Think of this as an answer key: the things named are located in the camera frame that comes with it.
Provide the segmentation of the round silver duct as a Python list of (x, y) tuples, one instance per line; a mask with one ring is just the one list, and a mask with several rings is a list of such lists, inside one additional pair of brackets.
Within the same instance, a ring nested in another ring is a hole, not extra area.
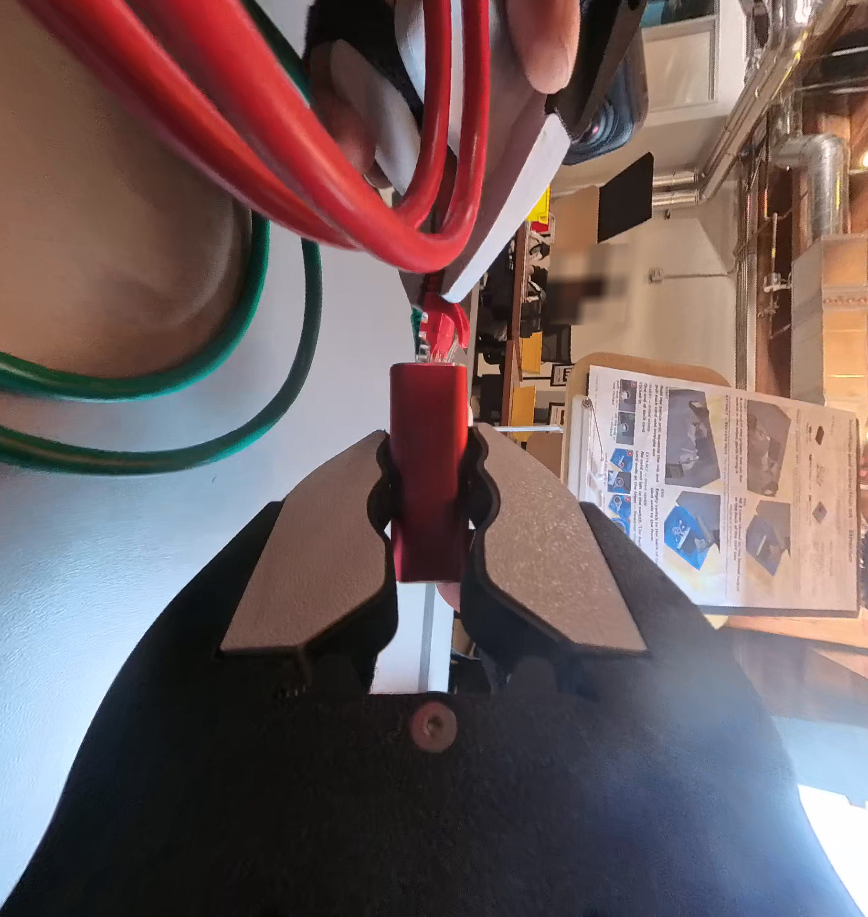
[(772, 160), (805, 172), (811, 244), (850, 231), (850, 150), (845, 139), (832, 133), (786, 136), (777, 141)]

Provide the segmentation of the silver pipes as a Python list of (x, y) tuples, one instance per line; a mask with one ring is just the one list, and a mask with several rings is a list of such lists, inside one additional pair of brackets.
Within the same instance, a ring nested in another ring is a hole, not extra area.
[(846, 5), (846, 1), (753, 2), (752, 10), (764, 7), (768, 27), (763, 48), (751, 56), (755, 66), (701, 169), (654, 177), (655, 211), (694, 207), (720, 190), (761, 118), (777, 101), (810, 47), (828, 33)]

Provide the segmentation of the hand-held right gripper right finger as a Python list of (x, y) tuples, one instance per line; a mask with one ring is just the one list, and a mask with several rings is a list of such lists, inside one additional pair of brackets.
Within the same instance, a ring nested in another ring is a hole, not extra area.
[(646, 653), (577, 498), (492, 427), (468, 446), (463, 625), (489, 656)]

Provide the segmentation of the brown wooden desk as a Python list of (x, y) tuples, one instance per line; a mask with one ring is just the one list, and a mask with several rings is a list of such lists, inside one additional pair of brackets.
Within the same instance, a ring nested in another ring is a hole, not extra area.
[(521, 337), (523, 305), (529, 283), (530, 223), (521, 223), (514, 236), (511, 313), (503, 372), (501, 425), (531, 427), (536, 406), (535, 383), (541, 377), (541, 333)]

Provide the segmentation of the white cabinet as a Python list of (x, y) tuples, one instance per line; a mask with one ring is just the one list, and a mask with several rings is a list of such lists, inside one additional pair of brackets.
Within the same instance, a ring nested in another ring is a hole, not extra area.
[(658, 173), (698, 164), (726, 118), (719, 100), (722, 2), (648, 2), (655, 25), (641, 30), (648, 105), (646, 117), (620, 149), (563, 166), (552, 190), (561, 196), (605, 183), (651, 153)]

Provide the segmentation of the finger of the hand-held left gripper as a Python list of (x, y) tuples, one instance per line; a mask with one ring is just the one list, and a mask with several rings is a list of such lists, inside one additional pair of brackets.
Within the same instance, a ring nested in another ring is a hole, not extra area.
[(521, 68), (493, 68), (486, 178), (470, 238), (444, 269), (440, 296), (459, 303), (518, 230), (571, 143)]

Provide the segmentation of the printed instruction sheet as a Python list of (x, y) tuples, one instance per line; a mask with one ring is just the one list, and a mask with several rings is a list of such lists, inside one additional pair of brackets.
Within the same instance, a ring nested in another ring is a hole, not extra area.
[(567, 483), (706, 613), (856, 618), (856, 415), (591, 366)]

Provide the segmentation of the rectangular metal duct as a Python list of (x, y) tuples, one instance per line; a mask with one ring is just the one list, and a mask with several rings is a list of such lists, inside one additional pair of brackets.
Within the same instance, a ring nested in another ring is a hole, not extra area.
[(828, 235), (792, 270), (791, 398), (868, 424), (868, 234)]

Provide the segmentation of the red ethernet splitter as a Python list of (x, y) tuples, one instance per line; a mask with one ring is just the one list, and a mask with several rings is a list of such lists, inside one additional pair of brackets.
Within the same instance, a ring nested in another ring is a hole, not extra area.
[(397, 363), (391, 367), (391, 537), (400, 582), (462, 578), (470, 529), (462, 479), (468, 420), (463, 365)]

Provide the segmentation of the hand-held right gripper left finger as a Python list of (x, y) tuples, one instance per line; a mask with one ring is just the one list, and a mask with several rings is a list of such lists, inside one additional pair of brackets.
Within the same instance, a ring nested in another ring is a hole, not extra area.
[(374, 656), (397, 600), (383, 430), (338, 453), (287, 495), (223, 636), (227, 655)]

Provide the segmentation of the person's left hand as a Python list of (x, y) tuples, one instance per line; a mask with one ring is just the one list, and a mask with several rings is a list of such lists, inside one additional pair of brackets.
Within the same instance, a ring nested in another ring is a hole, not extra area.
[[(332, 42), (338, 34), (335, 16), (357, 21), (370, 16), (381, 26), (382, 6), (394, 2), (313, 2), (307, 12), (305, 67), (314, 98), (314, 111), (345, 157), (373, 187), (391, 182), (375, 160), (378, 134), (336, 89), (330, 67)], [(507, 1), (505, 21), (509, 39), (529, 84), (552, 95), (571, 78), (578, 50), (581, 8), (577, 1)]]

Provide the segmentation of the document stand with white base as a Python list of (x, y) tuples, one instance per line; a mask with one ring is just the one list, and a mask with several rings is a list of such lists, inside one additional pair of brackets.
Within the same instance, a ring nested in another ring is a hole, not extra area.
[[(629, 358), (618, 354), (597, 353), (579, 361), (572, 369), (569, 377), (565, 408), (567, 421), (564, 432), (561, 434), (534, 433), (530, 437), (531, 443), (535, 442), (538, 437), (555, 438), (561, 443), (561, 473), (558, 473), (553, 468), (545, 467), (549, 469), (553, 474), (557, 475), (562, 483), (575, 497), (576, 495), (570, 490), (567, 483), (571, 406), (572, 400), (575, 396), (584, 395), (586, 376), (591, 366), (634, 370), (638, 373), (658, 375), (669, 379), (671, 378), (687, 380), (690, 382), (700, 382), (703, 384), (719, 385), (719, 382), (721, 381), (715, 373), (711, 373), (710, 371), (704, 370), (702, 368), (665, 363), (661, 361), (649, 361), (640, 358)], [(528, 447), (525, 451), (528, 452), (534, 459), (540, 461), (538, 456), (531, 452), (531, 447)], [(638, 605), (641, 602), (648, 601), (650, 602), (650, 606), (654, 607), (657, 601), (650, 598), (650, 593), (655, 587), (661, 586), (666, 593), (675, 591), (677, 602), (680, 602), (681, 596), (684, 595), (690, 600), (692, 604), (694, 604), (699, 609), (700, 612), (707, 615), (714, 614), (717, 616), (743, 616), (753, 618), (783, 617), (793, 620), (799, 618), (819, 617), (828, 618), (830, 620), (854, 620), (857, 618), (837, 618), (823, 616), (792, 617), (706, 613), (700, 606), (692, 602), (689, 596), (683, 590), (681, 590), (680, 587), (672, 579), (670, 579), (669, 576), (660, 567), (657, 566), (657, 564), (650, 560), (649, 557), (647, 557), (633, 542), (631, 542), (623, 533), (621, 533), (598, 506), (589, 502), (581, 502), (578, 500), (578, 498), (577, 501), (580, 504), (582, 511), (585, 514), (585, 517), (597, 538), (606, 563), (612, 571), (615, 583), (617, 584), (619, 590), (621, 590), (625, 604), (631, 613), (637, 612)]]

